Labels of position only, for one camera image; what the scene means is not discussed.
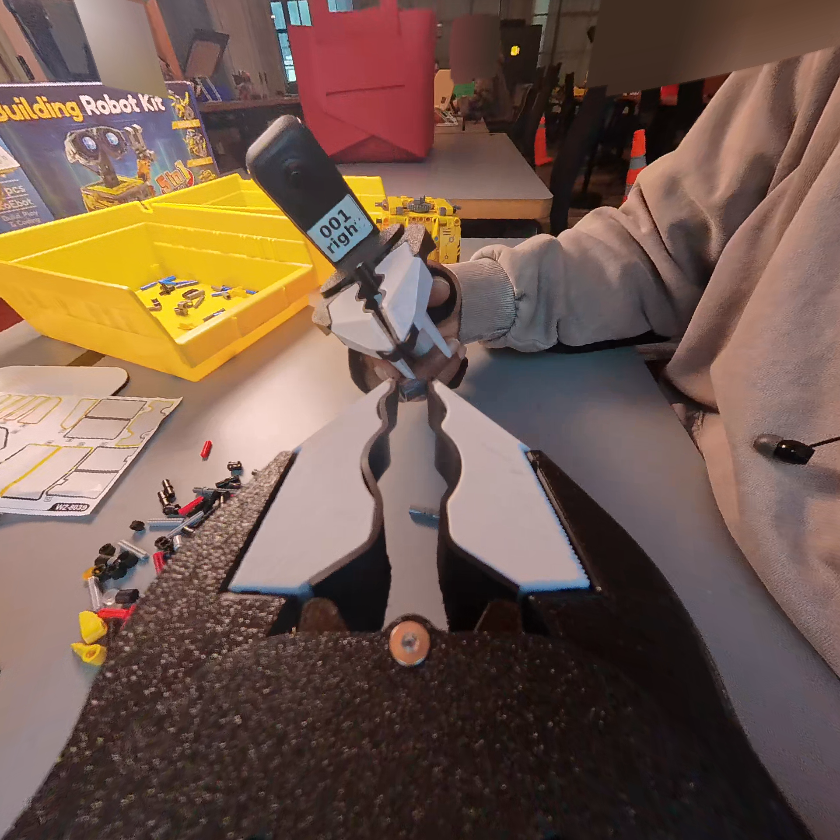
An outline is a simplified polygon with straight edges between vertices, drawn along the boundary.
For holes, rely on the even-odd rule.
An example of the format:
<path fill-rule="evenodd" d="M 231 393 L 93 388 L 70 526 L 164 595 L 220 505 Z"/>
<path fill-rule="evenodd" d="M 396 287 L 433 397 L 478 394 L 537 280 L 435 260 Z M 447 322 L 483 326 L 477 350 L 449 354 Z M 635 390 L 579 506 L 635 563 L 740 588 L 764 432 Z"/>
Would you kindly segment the grey desk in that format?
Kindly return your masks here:
<path fill-rule="evenodd" d="M 91 554 L 158 511 L 163 478 L 184 492 L 230 459 L 262 469 L 360 397 L 343 346 L 310 313 L 198 383 L 84 354 L 26 323 L 2 333 L 2 366 L 119 366 L 125 395 L 182 399 L 91 518 L 2 517 L 2 834 L 53 767 L 96 675 L 70 651 L 90 605 L 81 574 Z M 838 680 L 740 554 L 705 462 L 642 358 L 468 351 L 458 394 L 544 451 L 656 562 L 777 785 L 815 837 L 838 838 Z"/>

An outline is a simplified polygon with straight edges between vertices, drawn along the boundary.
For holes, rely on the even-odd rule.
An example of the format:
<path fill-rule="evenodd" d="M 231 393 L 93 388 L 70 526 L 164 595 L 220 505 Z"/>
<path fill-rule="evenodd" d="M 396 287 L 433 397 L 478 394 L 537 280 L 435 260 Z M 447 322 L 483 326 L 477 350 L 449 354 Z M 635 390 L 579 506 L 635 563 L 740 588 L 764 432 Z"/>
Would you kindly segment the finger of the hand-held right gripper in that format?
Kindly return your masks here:
<path fill-rule="evenodd" d="M 421 358 L 434 345 L 450 358 L 451 349 L 427 311 L 433 278 L 423 260 L 412 251 L 392 251 L 380 263 L 380 275 L 380 311 L 396 346 Z"/>
<path fill-rule="evenodd" d="M 332 296 L 327 300 L 331 332 L 348 348 L 377 358 L 388 358 L 407 379 L 415 374 L 393 329 L 377 306 L 361 296 Z"/>

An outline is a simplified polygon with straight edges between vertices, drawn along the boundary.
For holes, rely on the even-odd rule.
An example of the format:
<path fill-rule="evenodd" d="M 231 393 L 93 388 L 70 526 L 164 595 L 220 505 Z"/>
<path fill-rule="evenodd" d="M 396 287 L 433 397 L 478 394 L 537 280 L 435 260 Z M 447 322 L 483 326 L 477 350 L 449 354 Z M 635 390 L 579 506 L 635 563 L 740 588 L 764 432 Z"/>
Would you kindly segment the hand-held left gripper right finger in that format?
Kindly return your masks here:
<path fill-rule="evenodd" d="M 448 629 L 473 630 L 494 601 L 589 591 L 530 449 L 439 382 L 428 387 L 427 409 L 446 484 L 437 572 Z"/>

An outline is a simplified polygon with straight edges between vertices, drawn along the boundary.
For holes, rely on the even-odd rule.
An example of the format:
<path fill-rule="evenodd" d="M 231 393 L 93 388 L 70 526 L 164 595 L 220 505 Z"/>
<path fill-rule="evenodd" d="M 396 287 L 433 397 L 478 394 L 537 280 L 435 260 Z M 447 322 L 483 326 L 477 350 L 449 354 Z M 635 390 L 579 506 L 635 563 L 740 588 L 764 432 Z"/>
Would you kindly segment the grey table with dark edge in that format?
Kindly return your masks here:
<path fill-rule="evenodd" d="M 531 219 L 546 223 L 553 197 L 502 133 L 436 133 L 415 163 L 340 164 L 344 175 L 379 176 L 388 196 L 445 198 L 463 219 Z"/>

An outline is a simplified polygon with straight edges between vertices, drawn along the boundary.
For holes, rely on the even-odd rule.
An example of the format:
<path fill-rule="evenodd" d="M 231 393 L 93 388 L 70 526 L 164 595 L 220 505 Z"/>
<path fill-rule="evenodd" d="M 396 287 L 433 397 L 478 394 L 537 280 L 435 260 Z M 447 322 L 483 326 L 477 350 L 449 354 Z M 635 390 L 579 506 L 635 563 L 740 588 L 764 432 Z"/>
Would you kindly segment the person's right forearm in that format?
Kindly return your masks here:
<path fill-rule="evenodd" d="M 678 162 L 675 152 L 644 170 L 621 208 L 457 264 L 460 341 L 530 353 L 649 332 L 675 337 L 701 294 L 697 269 L 669 251 L 677 204 L 664 188 L 668 175 L 681 178 Z"/>

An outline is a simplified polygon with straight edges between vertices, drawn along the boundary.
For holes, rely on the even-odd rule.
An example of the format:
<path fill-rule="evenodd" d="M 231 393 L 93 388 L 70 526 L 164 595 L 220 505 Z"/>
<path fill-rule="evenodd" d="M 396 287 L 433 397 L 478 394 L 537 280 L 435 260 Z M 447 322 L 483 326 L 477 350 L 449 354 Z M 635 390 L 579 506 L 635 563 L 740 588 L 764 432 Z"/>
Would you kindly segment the printed toy packaging box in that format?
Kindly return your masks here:
<path fill-rule="evenodd" d="M 1 231 L 173 193 L 219 176 L 192 86 L 1 86 Z"/>

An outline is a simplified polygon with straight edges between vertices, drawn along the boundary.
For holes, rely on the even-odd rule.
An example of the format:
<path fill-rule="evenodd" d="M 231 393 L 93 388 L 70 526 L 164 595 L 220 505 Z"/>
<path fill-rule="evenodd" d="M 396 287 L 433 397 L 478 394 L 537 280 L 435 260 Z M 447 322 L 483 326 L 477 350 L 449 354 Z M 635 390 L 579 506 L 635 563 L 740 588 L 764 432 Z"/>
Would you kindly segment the white lamp base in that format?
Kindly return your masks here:
<path fill-rule="evenodd" d="M 9 365 L 1 368 L 1 393 L 40 396 L 112 396 L 130 376 L 114 366 Z"/>

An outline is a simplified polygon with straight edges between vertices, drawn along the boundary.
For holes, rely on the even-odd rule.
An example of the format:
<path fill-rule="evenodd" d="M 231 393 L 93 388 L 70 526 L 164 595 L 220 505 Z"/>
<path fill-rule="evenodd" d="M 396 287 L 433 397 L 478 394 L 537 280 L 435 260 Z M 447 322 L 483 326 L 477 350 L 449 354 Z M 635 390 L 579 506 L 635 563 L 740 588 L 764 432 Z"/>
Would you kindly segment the white sticker sheet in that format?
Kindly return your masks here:
<path fill-rule="evenodd" d="M 90 514 L 181 399 L 1 395 L 1 512 Z"/>

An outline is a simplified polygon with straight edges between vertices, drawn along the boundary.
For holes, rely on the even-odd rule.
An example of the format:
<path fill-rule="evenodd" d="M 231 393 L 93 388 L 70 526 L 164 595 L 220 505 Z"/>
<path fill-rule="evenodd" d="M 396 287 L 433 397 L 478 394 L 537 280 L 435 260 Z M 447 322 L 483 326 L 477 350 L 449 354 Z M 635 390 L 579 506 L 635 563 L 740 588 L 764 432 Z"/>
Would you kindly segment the yellow storage bin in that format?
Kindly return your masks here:
<path fill-rule="evenodd" d="M 163 220 L 131 203 L 2 234 L 2 298 L 45 336 L 198 382 L 308 304 L 320 284 L 287 240 Z M 176 336 L 136 290 L 175 275 L 255 287 L 252 302 Z"/>
<path fill-rule="evenodd" d="M 299 244 L 307 255 L 291 258 L 310 263 L 318 283 L 325 282 L 333 268 L 311 245 L 278 205 L 253 181 L 238 174 L 226 175 L 204 184 L 170 192 L 143 202 L 165 221 L 189 228 L 260 238 L 287 240 Z"/>

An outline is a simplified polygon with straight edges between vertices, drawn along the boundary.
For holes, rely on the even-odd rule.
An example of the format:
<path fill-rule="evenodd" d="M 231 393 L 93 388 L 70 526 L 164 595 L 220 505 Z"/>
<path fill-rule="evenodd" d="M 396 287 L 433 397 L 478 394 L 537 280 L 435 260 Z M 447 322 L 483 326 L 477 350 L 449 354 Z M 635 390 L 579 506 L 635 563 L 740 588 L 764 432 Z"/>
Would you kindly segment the yellow building brick model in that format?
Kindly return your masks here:
<path fill-rule="evenodd" d="M 453 265 L 459 262 L 461 223 L 458 211 L 461 206 L 444 198 L 429 196 L 385 196 L 374 203 L 372 217 L 380 229 L 393 224 L 407 227 L 420 224 L 434 241 L 431 259 Z"/>

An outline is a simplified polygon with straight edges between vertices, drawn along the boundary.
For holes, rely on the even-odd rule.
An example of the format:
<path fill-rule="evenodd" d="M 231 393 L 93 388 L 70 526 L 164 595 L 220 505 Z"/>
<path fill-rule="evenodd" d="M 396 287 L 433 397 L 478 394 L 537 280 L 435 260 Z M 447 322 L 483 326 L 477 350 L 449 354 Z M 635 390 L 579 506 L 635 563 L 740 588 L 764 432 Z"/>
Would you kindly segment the pile of black red pins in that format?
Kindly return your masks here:
<path fill-rule="evenodd" d="M 231 501 L 243 486 L 245 468 L 239 459 L 226 465 L 226 477 L 205 486 L 196 486 L 193 499 L 181 503 L 171 481 L 163 479 L 157 493 L 161 504 L 158 518 L 132 520 L 128 539 L 105 542 L 92 566 L 97 567 L 102 590 L 103 608 L 98 612 L 107 621 L 126 621 L 140 599 L 136 587 L 123 580 L 139 564 L 150 563 L 160 575 L 184 549 L 186 540 L 210 517 Z"/>

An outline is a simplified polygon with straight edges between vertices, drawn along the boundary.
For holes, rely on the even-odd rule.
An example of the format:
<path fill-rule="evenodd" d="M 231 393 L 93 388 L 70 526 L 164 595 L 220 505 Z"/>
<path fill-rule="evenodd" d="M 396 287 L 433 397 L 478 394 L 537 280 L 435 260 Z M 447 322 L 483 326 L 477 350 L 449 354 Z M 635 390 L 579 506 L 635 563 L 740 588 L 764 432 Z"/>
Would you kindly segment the scattered blue grey brick pins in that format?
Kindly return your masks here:
<path fill-rule="evenodd" d="M 175 275 L 148 281 L 136 291 L 150 313 L 176 336 L 241 308 L 258 294 L 255 287 L 233 281 L 213 285 Z"/>

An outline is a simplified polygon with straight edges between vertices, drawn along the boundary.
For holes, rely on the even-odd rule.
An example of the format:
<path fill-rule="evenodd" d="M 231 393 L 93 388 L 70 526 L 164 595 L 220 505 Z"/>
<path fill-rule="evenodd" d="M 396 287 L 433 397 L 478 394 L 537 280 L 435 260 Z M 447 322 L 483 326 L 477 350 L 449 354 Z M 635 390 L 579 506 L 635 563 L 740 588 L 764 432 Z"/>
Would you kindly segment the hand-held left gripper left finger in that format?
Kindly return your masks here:
<path fill-rule="evenodd" d="M 350 630 L 382 628 L 392 569 L 378 480 L 397 404 L 384 381 L 295 450 L 239 553 L 231 592 L 326 598 Z"/>

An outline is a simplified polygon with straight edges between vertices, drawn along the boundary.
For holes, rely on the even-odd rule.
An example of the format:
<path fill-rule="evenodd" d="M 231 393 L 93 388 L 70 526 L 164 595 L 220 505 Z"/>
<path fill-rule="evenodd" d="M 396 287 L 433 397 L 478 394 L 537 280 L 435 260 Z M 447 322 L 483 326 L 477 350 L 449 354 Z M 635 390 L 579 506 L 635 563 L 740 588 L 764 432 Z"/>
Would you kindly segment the red bag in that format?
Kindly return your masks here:
<path fill-rule="evenodd" d="M 436 17 L 397 2 L 290 26 L 304 120 L 338 163 L 416 162 L 434 144 Z"/>

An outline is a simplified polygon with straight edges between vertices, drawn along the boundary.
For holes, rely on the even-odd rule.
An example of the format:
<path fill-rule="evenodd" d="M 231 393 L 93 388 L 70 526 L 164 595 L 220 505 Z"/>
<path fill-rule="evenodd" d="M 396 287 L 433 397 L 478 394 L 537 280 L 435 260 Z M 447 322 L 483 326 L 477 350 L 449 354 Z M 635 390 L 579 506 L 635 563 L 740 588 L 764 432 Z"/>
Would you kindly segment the person's right hand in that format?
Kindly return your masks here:
<path fill-rule="evenodd" d="M 466 372 L 466 347 L 459 340 L 460 306 L 457 282 L 448 277 L 435 276 L 427 311 L 437 321 L 437 328 L 452 355 L 446 358 L 433 345 L 425 356 L 411 364 L 415 379 L 439 381 L 451 387 L 456 387 L 463 380 Z M 349 364 L 351 379 L 362 393 L 372 391 L 381 382 L 393 380 L 398 383 L 407 379 L 390 362 L 352 350 L 349 352 Z"/>

